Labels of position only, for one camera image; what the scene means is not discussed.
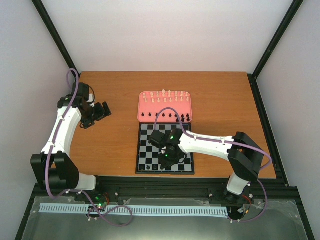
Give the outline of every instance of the brown wooden tabletop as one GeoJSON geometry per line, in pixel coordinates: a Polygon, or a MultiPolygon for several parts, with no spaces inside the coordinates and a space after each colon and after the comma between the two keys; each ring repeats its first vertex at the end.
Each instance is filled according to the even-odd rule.
{"type": "MultiPolygon", "coordinates": [[[[194,175],[136,174],[139,94],[143,91],[188,91],[192,132],[234,136],[244,132],[268,151],[246,72],[82,72],[80,82],[95,91],[95,101],[108,103],[112,115],[74,133],[70,156],[79,171],[90,175],[135,177],[227,178],[229,162],[194,154],[194,175]]],[[[273,166],[261,178],[276,178],[273,166]]]]}

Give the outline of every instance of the pink tray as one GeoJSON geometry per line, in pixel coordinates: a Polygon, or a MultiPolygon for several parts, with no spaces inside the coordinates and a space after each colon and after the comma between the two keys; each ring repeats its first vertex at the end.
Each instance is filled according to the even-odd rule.
{"type": "MultiPolygon", "coordinates": [[[[187,91],[143,91],[139,95],[138,120],[140,123],[154,123],[156,114],[164,108],[175,109],[184,122],[192,121],[191,96],[187,91]]],[[[165,110],[158,118],[159,123],[176,123],[171,110],[165,110]]]]}

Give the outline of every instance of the black and white checkered board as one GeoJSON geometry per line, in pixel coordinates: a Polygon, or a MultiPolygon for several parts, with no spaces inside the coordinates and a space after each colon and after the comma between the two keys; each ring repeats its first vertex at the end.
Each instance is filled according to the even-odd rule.
{"type": "MultiPolygon", "coordinates": [[[[191,131],[191,123],[184,123],[183,127],[185,130],[191,131]]],[[[180,125],[176,123],[156,125],[157,130],[167,134],[170,134],[173,129],[180,128],[180,125]]],[[[188,153],[183,163],[160,169],[158,154],[161,151],[149,143],[153,129],[153,123],[140,123],[135,172],[137,174],[195,174],[193,153],[188,153]]]]}

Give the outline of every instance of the white wall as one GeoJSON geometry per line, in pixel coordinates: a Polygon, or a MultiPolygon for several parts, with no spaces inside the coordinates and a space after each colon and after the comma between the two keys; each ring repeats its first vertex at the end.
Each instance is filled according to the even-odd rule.
{"type": "Polygon", "coordinates": [[[0,239],[14,239],[36,182],[67,65],[31,1],[0,1],[0,239]]]}
{"type": "Polygon", "coordinates": [[[320,239],[320,4],[304,1],[258,85],[290,185],[320,239]]]}
{"type": "Polygon", "coordinates": [[[43,0],[79,71],[252,73],[292,0],[43,0]]]}

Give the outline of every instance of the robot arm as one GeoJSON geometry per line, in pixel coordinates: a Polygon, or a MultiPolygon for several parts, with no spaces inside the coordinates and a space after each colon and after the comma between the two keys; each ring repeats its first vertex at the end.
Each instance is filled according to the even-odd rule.
{"type": "Polygon", "coordinates": [[[158,155],[161,166],[168,167],[179,163],[186,157],[186,153],[207,154],[230,162],[234,173],[226,188],[229,194],[239,196],[249,182],[257,181],[263,160],[261,153],[233,144],[211,141],[238,142],[259,148],[245,133],[237,132],[235,136],[226,137],[200,135],[190,131],[186,133],[181,129],[174,129],[170,135],[158,130],[153,131],[149,143],[161,149],[158,155]]]}
{"type": "Polygon", "coordinates": [[[31,157],[32,169],[42,189],[45,189],[45,166],[52,146],[49,165],[49,185],[51,189],[94,190],[96,187],[96,177],[80,173],[71,161],[70,147],[79,123],[81,123],[82,128],[87,129],[93,126],[95,121],[100,121],[111,115],[111,111],[106,102],[94,104],[93,96],[89,94],[89,86],[79,83],[72,107],[63,118],[71,96],[74,94],[75,86],[76,84],[73,85],[71,94],[62,97],[58,102],[57,119],[48,142],[40,154],[34,154],[31,157]]]}

